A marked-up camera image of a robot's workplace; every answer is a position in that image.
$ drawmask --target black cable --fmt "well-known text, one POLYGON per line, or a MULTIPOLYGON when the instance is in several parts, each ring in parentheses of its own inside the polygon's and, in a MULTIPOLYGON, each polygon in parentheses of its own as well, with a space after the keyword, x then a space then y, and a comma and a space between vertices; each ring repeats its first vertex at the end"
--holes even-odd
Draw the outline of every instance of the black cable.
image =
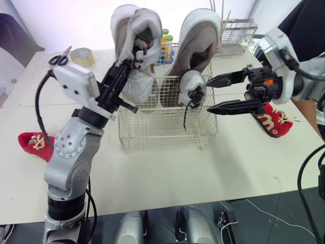
POLYGON ((309 223, 310 223, 310 226, 311 226, 311 229, 313 230, 314 232, 314 235, 315 235, 315 238, 316 238, 316 241, 318 244, 322 244, 322 241, 321 241, 321 238, 320 238, 320 235, 318 233, 318 230, 316 228, 316 225, 315 225, 315 222, 314 222, 314 219, 311 215, 311 212, 310 212, 310 209, 308 207, 308 203, 305 199, 305 196, 304 196, 304 193, 303 193, 303 190, 301 188, 301 178, 302 178, 302 175, 303 175, 303 171, 307 165, 307 163, 309 162, 309 160, 316 154, 318 153, 320 150, 322 150, 323 148, 325 148, 325 145, 322 145, 320 147, 318 147, 316 150, 314 150, 306 159, 305 161, 303 162, 300 170, 299 170, 299 174, 298 174, 298 182, 297 182, 297 185, 298 185, 298 192, 299 192, 299 195, 300 195, 300 198, 301 198, 301 201, 303 203, 303 206, 304 206, 304 209, 306 211, 306 214, 307 214, 307 217, 308 217, 308 220, 309 220, 309 223))
POLYGON ((287 50, 281 49, 279 51, 281 59, 284 61, 284 63, 288 66, 290 70, 294 70, 297 74, 300 74, 301 76, 304 76, 311 80, 318 80, 318 81, 325 81, 325 76, 317 76, 307 73, 306 71, 303 71, 299 68, 299 64, 297 60, 294 59, 294 57, 291 56, 291 54, 288 53, 287 50))
POLYGON ((321 163, 323 161, 323 159, 325 158, 325 152, 320 156, 319 160, 318 160, 318 167, 320 168, 321 163))
POLYGON ((323 108, 325 106, 325 93, 320 97, 320 99, 317 102, 317 109, 321 112, 323 112, 323 108))
POLYGON ((301 76, 304 76, 311 80, 317 80, 317 81, 325 81, 325 76, 317 76, 307 73, 306 71, 303 71, 299 68, 298 65, 295 65, 292 67, 292 70, 294 70, 297 74, 300 74, 301 76))
MULTIPOLYGON (((89 180, 88 180, 88 190, 89 190, 89 193, 91 194, 90 176, 89 176, 89 180)), ((90 198, 88 197, 86 218, 89 217, 89 209, 90 209, 90 198)))
POLYGON ((91 194, 90 194, 90 192, 89 192, 88 189, 86 189, 86 193, 87 193, 87 195, 88 195, 88 198, 89 198, 90 201, 91 201, 91 205, 92 205, 92 208, 93 208, 93 215, 94 215, 94 217, 93 217, 92 230, 91 230, 90 238, 89 238, 89 240, 91 240, 92 237, 93 237, 93 234, 95 233, 96 224, 97 224, 97 209, 96 209, 95 201, 94 201, 94 199, 92 198, 92 196, 91 196, 91 194))
POLYGON ((39 104, 41 90, 42 90, 45 82, 50 77, 55 77, 52 70, 49 70, 46 73, 46 75, 42 79, 41 83, 39 84, 39 87, 37 88, 36 95, 35 95, 35 111, 36 111, 37 122, 39 123, 41 131, 44 134, 44 137, 45 137, 46 141, 49 143, 52 150, 54 150, 54 145, 53 145, 52 141, 50 140, 50 138, 48 137, 48 135, 46 133, 46 130, 45 130, 45 127, 44 127, 44 124, 43 124, 43 120, 42 120, 42 117, 41 117, 41 114, 40 114, 40 104, 39 104))

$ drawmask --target dish rack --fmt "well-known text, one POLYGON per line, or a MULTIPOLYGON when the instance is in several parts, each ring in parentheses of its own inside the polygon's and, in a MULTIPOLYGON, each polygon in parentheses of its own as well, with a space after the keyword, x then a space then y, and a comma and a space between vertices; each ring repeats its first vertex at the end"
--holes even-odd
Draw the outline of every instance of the dish rack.
POLYGON ((221 27, 221 45, 218 45, 216 55, 244 54, 257 27, 253 19, 224 21, 221 27))
MULTIPOLYGON (((177 55, 177 44, 172 44, 177 55)), ((162 86, 179 80, 177 76, 166 76, 171 65, 161 65, 165 55, 162 53, 159 65, 154 67, 156 79, 151 95, 144 104, 134 104, 139 108, 136 114, 120 107, 118 110, 119 139, 126 153, 161 147, 199 147, 203 149, 217 134, 216 115, 207 112, 207 107, 215 105, 213 88, 207 87, 203 106, 188 108, 186 130, 184 129, 185 106, 171 106, 168 101, 178 100, 178 94, 170 94, 162 86)), ((212 78, 211 65, 202 72, 207 82, 212 78)))

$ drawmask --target tape roll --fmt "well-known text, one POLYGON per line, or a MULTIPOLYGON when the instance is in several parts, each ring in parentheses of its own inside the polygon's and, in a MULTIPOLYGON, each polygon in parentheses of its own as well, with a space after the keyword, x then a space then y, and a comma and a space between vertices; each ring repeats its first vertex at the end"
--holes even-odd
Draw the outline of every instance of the tape roll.
POLYGON ((73 62, 82 66, 89 67, 95 63, 95 59, 93 58, 92 51, 89 48, 81 47, 73 50, 70 53, 70 57, 73 62))

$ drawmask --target floor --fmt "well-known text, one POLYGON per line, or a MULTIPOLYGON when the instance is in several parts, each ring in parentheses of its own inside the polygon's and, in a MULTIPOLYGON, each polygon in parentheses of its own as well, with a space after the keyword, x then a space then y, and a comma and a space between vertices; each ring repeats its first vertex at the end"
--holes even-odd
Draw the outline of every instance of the floor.
MULTIPOLYGON (((318 189, 305 190, 305 196, 321 235, 325 230, 325 203, 318 196, 318 189)), ((257 207, 291 224, 302 225, 310 230, 298 192, 288 192, 251 198, 257 207)), ((315 239, 305 230, 288 226, 273 217, 259 212, 245 200, 224 202, 236 212, 240 231, 245 244, 316 244, 315 239)), ((219 244, 220 232, 215 224, 214 214, 225 211, 219 202, 194 205, 209 220, 219 244)), ((177 207, 149 211, 151 239, 149 244, 175 243, 174 222, 177 207)), ((111 244, 123 214, 100 216, 93 244, 111 244)), ((44 223, 18 224, 7 244, 41 243, 44 223)))

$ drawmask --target red slipper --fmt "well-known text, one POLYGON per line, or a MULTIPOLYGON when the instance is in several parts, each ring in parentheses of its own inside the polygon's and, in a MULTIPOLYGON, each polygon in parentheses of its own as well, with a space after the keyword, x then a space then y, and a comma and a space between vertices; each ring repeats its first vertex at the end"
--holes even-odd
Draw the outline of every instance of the red slipper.
POLYGON ((293 121, 298 121, 286 117, 283 112, 272 108, 269 103, 264 106, 264 110, 265 114, 253 115, 253 117, 271 137, 284 136, 293 126, 293 121))
MULTIPOLYGON (((50 140, 54 144, 54 137, 49 136, 50 140)), ((22 149, 29 154, 34 154, 46 162, 49 162, 52 155, 53 150, 51 149, 49 143, 44 138, 43 133, 39 132, 26 132, 22 133, 18 136, 18 142, 22 149)))

